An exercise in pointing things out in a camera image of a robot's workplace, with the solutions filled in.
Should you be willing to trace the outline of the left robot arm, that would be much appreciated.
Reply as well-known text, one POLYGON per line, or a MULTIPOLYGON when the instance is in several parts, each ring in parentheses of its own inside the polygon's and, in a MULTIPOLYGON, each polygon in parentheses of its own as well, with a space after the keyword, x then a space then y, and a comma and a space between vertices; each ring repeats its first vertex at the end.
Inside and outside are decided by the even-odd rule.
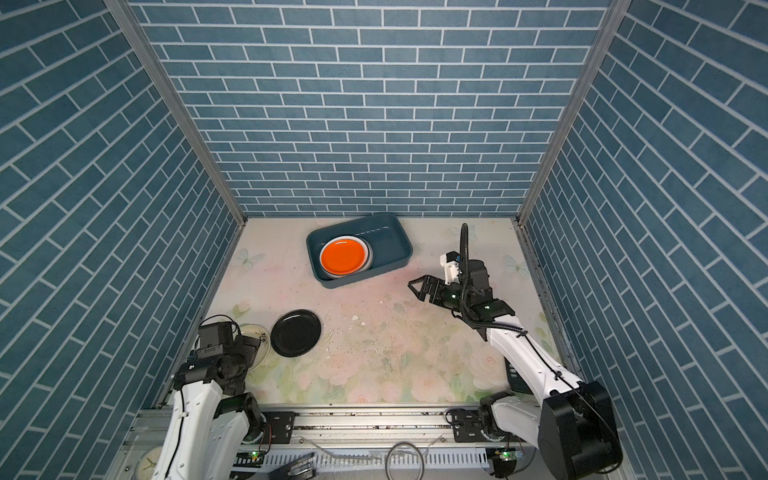
POLYGON ((229 316, 198 328, 198 344, 173 376, 173 402, 154 479, 227 479, 240 446, 267 426, 245 380, 262 341, 242 334, 229 316))

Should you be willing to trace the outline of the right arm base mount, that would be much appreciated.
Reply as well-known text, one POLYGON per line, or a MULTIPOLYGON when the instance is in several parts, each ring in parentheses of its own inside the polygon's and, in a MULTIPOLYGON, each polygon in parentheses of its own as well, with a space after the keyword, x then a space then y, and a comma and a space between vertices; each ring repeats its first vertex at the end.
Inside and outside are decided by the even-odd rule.
POLYGON ((450 408, 443 412, 456 443, 500 442, 503 436, 492 435, 483 429, 477 410, 450 408))

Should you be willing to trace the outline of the cream plate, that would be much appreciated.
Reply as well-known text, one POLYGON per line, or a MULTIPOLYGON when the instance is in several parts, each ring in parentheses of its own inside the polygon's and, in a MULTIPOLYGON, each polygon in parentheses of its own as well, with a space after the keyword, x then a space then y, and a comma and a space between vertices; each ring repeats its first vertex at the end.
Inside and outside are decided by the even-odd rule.
POLYGON ((245 324, 240 327, 244 337, 253 339, 257 343, 256 353, 248 371, 258 368, 268 356, 271 349, 270 332, 261 325, 245 324))

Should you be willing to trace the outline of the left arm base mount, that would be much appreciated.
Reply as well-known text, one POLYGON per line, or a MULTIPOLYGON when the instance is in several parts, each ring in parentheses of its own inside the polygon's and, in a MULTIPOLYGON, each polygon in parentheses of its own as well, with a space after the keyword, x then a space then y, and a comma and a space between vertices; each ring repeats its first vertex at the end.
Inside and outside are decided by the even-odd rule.
POLYGON ((256 434, 246 436, 244 445, 287 445, 291 442, 297 414, 292 411, 267 411, 262 414, 262 425, 256 434))

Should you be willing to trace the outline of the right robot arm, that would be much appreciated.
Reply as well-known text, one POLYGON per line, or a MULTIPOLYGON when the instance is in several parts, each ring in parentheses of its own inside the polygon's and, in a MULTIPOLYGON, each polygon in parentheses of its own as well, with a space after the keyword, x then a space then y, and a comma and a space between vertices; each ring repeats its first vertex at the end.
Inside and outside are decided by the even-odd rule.
POLYGON ((535 398, 510 391, 486 396, 479 416, 489 437, 512 434, 534 446, 557 479, 607 474, 624 458, 613 403, 597 381, 585 382, 550 355, 503 300, 495 297, 480 260, 450 252, 445 276, 409 281, 416 298, 449 310, 499 351, 535 398))

